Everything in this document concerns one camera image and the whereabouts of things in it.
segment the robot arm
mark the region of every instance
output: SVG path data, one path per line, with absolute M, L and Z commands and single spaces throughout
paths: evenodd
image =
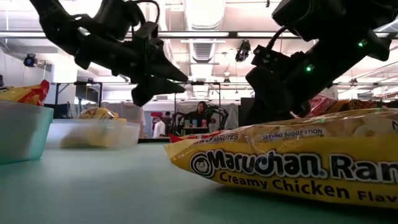
M 374 29 L 397 17 L 397 0 L 282 0 L 272 16 L 281 26 L 267 47 L 258 46 L 246 80 L 256 94 L 256 123 L 292 118 L 308 111 L 308 100 L 366 56 L 386 61 L 392 40 Z M 304 41 L 317 39 L 308 52 L 286 56 L 272 49 L 284 31 Z
M 226 109 L 220 108 L 219 106 L 216 105 L 208 105 L 207 107 L 207 120 L 209 121 L 213 114 L 219 114 L 220 115 L 220 126 L 218 128 L 219 131 L 225 129 L 225 123 L 226 120 L 228 119 L 229 113 L 227 112 Z
M 163 52 L 163 42 L 157 38 L 157 21 L 146 22 L 140 2 L 103 0 L 94 18 L 86 14 L 69 15 L 58 0 L 30 0 L 39 14 L 40 25 L 49 41 L 75 56 L 75 63 L 87 69 L 91 62 L 123 74 L 137 87 L 132 99 L 138 106 L 154 95 L 183 93 L 185 89 L 169 80 L 186 82 L 186 77 L 173 66 Z M 132 41 L 124 41 L 131 27 Z

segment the spotlight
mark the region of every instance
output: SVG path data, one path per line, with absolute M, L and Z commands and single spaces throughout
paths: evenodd
M 238 48 L 238 52 L 235 56 L 236 62 L 243 62 L 249 57 L 251 51 L 250 42 L 248 40 L 242 40 L 241 45 Z
M 29 68 L 34 68 L 37 66 L 36 54 L 27 54 L 24 59 L 24 65 Z

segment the yellow snack bag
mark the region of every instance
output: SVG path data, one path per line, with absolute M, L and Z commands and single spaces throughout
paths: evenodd
M 215 182 L 332 203 L 398 208 L 398 110 L 258 124 L 165 146 Z
M 82 111 L 79 119 L 117 119 L 119 115 L 106 108 L 92 108 Z

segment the plastic bin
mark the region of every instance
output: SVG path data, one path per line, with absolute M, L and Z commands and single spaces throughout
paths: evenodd
M 46 148 L 121 149 L 138 142 L 140 125 L 120 120 L 55 119 Z
M 0 164 L 40 159 L 53 109 L 0 101 Z

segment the desk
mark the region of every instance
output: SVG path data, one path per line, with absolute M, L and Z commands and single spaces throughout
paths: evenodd
M 228 189 L 173 166 L 161 144 L 46 150 L 0 177 L 3 224 L 397 223 L 395 211 Z
M 208 134 L 209 133 L 209 127 L 183 127 L 182 130 L 184 131 L 184 133 L 182 133 L 182 135 Z

